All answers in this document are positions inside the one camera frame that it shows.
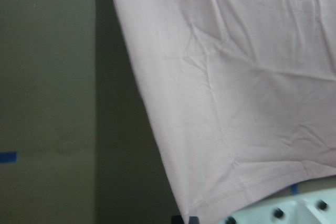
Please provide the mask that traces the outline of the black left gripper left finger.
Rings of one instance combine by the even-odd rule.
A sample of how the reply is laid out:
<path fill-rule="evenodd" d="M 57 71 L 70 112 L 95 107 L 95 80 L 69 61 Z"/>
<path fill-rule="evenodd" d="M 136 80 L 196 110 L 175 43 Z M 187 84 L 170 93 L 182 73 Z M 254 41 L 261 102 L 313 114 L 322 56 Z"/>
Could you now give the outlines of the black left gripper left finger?
<path fill-rule="evenodd" d="M 183 218 L 181 215 L 174 215 L 171 217 L 171 224 L 183 224 Z"/>

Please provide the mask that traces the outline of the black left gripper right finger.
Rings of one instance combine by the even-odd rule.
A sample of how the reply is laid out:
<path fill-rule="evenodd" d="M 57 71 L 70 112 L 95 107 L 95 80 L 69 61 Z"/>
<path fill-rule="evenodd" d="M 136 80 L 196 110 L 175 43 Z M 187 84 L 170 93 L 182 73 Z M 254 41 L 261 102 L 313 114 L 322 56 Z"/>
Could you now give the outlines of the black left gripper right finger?
<path fill-rule="evenodd" d="M 200 224 L 199 218 L 197 216 L 190 216 L 188 224 Z"/>

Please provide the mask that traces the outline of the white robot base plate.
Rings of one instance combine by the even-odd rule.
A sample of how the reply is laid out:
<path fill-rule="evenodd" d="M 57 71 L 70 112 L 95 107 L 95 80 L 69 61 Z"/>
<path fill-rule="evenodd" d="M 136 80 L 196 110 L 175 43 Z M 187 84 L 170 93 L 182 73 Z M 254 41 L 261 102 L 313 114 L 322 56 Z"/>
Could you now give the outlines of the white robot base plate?
<path fill-rule="evenodd" d="M 233 213 L 219 223 L 335 223 L 335 189 L 263 200 Z"/>

